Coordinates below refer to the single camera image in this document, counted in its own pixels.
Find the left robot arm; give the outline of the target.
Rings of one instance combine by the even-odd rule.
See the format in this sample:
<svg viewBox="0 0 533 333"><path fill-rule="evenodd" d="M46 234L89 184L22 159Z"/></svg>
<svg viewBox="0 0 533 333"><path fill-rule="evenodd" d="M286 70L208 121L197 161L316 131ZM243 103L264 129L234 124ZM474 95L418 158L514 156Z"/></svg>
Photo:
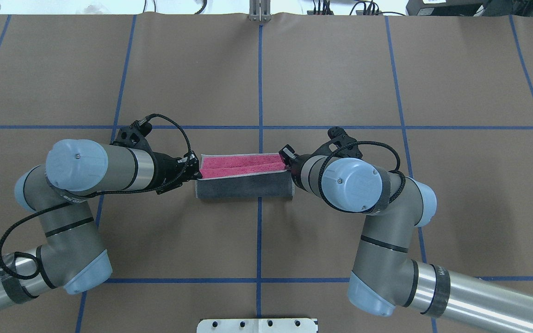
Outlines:
<svg viewBox="0 0 533 333"><path fill-rule="evenodd" d="M0 239L0 310L62 288L70 295L97 287L112 274L106 246L88 200L108 194L159 194L199 179L199 160L154 152L144 139L102 145L86 139L54 144L46 162L15 184L17 202L30 216ZM11 232L38 217L46 242L28 251L4 253Z"/></svg>

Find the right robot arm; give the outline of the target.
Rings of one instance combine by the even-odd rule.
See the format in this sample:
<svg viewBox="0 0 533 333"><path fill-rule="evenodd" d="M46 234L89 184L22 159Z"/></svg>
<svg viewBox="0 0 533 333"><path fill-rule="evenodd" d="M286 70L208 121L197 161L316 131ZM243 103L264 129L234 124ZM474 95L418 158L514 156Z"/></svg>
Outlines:
<svg viewBox="0 0 533 333"><path fill-rule="evenodd" d="M533 333L533 296L409 258L413 232L436 213L437 198L426 184L396 168L388 171L362 159L362 141L322 145L297 154L279 151L293 182L336 211L364 214L347 297L357 308L391 316L398 306L431 318L446 318L493 333Z"/></svg>

